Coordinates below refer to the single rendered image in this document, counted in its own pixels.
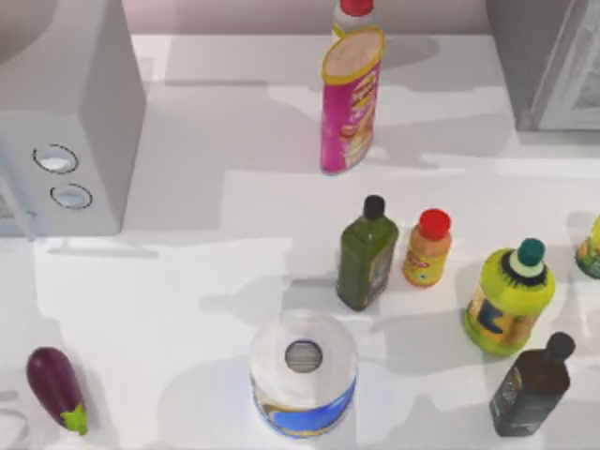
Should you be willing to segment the green bottle with black cap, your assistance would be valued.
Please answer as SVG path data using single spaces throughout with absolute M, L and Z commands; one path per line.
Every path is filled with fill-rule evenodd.
M 362 215 L 340 237 L 337 296 L 348 308 L 365 310 L 385 291 L 398 237 L 384 198 L 366 196 Z

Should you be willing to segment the pink snack can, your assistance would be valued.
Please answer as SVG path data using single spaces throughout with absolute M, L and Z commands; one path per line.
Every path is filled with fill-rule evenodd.
M 341 37 L 322 60 L 324 173 L 348 171 L 372 144 L 384 45 L 383 30 L 367 26 Z

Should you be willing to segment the orange bottle with red cap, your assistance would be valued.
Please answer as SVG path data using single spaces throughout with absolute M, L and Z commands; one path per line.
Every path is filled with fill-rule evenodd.
M 414 286 L 430 287 L 443 275 L 449 253 L 451 218 L 439 208 L 425 210 L 412 227 L 402 265 L 404 277 Z

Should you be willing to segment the white paper towel roll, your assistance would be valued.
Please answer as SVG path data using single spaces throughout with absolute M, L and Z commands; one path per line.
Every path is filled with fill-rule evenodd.
M 286 437 L 310 439 L 334 428 L 353 402 L 356 344 L 334 317 L 289 310 L 258 331 L 248 371 L 264 420 Z

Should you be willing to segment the white bottle with red cap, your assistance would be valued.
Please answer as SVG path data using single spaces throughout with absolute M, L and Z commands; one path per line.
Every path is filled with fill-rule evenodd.
M 337 0 L 332 23 L 333 41 L 375 22 L 374 0 Z

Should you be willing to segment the yellow-green bottle with teal cap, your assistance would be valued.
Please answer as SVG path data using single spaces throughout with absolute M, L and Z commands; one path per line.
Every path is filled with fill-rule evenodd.
M 542 241 L 526 238 L 485 260 L 464 315 L 465 332 L 482 351 L 507 357 L 528 342 L 556 288 L 545 252 Z

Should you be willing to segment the small microwave knob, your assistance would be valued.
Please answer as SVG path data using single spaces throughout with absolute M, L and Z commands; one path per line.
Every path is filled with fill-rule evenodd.
M 52 200 L 59 206 L 69 210 L 81 210 L 92 204 L 91 192 L 77 184 L 53 187 L 50 190 Z

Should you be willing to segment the pale microwave oven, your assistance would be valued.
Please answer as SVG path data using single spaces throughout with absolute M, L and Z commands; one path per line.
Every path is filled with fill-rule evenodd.
M 0 0 L 0 238 L 119 233 L 145 106 L 122 0 Z M 74 172 L 33 160 L 53 143 L 78 157 Z M 67 184 L 92 204 L 56 204 Z

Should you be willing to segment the large microwave knob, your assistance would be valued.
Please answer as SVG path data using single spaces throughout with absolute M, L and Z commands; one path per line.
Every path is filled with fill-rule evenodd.
M 44 171 L 54 174 L 74 172 L 79 166 L 78 157 L 67 147 L 48 144 L 33 150 L 33 160 Z

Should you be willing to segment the dark brown bottle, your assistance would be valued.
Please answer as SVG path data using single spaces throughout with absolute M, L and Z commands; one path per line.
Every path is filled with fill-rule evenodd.
M 499 436 L 529 437 L 542 426 L 571 385 L 566 360 L 575 349 L 572 337 L 556 332 L 545 348 L 518 355 L 489 402 Z

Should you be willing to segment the yellow and green bottle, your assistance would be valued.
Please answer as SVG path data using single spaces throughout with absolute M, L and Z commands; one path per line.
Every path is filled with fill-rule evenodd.
M 588 277 L 600 279 L 600 215 L 592 225 L 588 236 L 578 247 L 576 263 Z

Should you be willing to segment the purple eggplant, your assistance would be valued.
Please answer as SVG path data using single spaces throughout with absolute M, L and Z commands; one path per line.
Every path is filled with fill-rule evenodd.
M 25 372 L 32 392 L 52 420 L 70 432 L 85 435 L 87 410 L 67 356 L 54 347 L 38 347 L 29 355 Z

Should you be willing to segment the grey cabinet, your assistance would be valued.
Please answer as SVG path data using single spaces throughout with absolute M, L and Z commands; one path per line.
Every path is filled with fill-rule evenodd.
M 600 0 L 486 0 L 519 131 L 600 131 Z

